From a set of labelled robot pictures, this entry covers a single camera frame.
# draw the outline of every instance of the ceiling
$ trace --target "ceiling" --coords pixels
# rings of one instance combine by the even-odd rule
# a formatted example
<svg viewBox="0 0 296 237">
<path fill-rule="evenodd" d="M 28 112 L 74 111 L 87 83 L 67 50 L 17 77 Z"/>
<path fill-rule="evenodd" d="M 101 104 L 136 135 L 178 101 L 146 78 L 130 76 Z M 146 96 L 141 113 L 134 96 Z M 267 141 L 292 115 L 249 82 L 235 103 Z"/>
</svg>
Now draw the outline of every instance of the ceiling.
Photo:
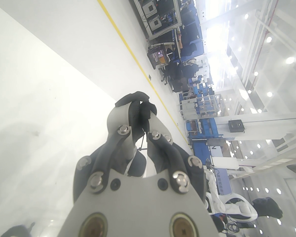
<svg viewBox="0 0 296 237">
<path fill-rule="evenodd" d="M 215 91 L 226 99 L 226 114 L 296 112 L 296 0 L 196 1 L 199 15 L 204 12 L 205 52 Z M 296 131 L 279 141 L 231 141 L 229 151 L 240 161 L 259 164 L 231 176 L 236 177 L 233 190 L 249 200 L 270 196 L 284 212 L 281 225 L 259 218 L 256 231 L 247 234 L 260 236 L 261 229 L 268 237 L 296 236 L 296 174 L 286 167 L 296 163 Z"/>
</svg>

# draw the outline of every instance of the black box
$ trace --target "black box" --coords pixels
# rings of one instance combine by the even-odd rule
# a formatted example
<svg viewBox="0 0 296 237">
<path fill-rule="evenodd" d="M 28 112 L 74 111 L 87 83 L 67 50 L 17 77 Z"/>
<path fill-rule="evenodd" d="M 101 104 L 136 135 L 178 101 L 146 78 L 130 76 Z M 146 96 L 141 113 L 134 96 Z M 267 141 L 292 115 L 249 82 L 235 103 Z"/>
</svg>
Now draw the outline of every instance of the black box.
<svg viewBox="0 0 296 237">
<path fill-rule="evenodd" d="M 229 126 L 230 132 L 243 132 L 245 130 L 245 127 L 243 126 L 243 123 L 240 119 L 229 120 L 228 126 Z"/>
</svg>

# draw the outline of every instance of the floor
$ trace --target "floor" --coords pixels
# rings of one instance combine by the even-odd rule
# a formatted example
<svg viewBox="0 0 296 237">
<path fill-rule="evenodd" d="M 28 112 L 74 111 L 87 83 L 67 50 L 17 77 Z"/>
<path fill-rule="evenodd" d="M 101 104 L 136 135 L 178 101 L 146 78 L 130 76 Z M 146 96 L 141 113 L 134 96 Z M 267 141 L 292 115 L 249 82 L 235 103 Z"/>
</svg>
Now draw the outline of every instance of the floor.
<svg viewBox="0 0 296 237">
<path fill-rule="evenodd" d="M 129 1 L 102 2 L 142 70 L 96 0 L 0 0 L 0 233 L 35 220 L 34 236 L 56 235 L 76 161 L 105 141 L 128 93 L 147 93 L 189 151 L 177 94 L 149 63 Z"/>
</svg>

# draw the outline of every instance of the white column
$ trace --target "white column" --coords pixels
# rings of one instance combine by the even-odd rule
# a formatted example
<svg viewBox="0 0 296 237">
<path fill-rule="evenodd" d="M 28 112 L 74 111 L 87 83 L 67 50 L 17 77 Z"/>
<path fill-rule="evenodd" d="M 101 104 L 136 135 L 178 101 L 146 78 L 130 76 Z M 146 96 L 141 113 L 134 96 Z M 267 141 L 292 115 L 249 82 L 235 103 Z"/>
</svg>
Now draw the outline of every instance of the white column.
<svg viewBox="0 0 296 237">
<path fill-rule="evenodd" d="M 244 133 L 231 133 L 228 121 L 240 119 L 245 127 Z M 281 139 L 296 130 L 296 112 L 287 114 L 244 114 L 215 118 L 218 133 L 227 140 Z"/>
<path fill-rule="evenodd" d="M 224 23 L 237 16 L 244 15 L 247 12 L 252 11 L 254 9 L 261 9 L 262 3 L 263 0 L 252 0 L 246 4 L 240 5 L 238 8 L 229 10 L 213 19 L 201 23 L 201 29 L 203 31 L 206 28 L 210 28 L 212 26 L 215 26 L 216 24 Z"/>
</svg>

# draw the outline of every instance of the electronic equipment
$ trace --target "electronic equipment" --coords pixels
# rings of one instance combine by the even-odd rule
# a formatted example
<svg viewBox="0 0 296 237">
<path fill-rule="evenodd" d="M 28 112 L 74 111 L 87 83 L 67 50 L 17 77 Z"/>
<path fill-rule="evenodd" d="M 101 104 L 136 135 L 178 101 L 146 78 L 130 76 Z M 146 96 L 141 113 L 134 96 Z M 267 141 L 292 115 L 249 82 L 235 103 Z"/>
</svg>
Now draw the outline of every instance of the electronic equipment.
<svg viewBox="0 0 296 237">
<path fill-rule="evenodd" d="M 144 0 L 142 8 L 147 18 L 157 13 L 155 0 Z"/>
<path fill-rule="evenodd" d="M 154 31 L 154 30 L 156 30 L 156 29 L 158 29 L 159 27 L 162 26 L 159 15 L 152 16 L 147 20 L 148 20 L 149 26 L 150 26 L 152 31 Z"/>
<path fill-rule="evenodd" d="M 228 126 L 230 132 L 244 132 L 245 127 L 240 119 L 237 120 L 229 120 L 228 121 Z"/>
<path fill-rule="evenodd" d="M 148 49 L 147 56 L 154 70 L 157 65 L 169 64 L 167 52 L 163 44 Z"/>
</svg>

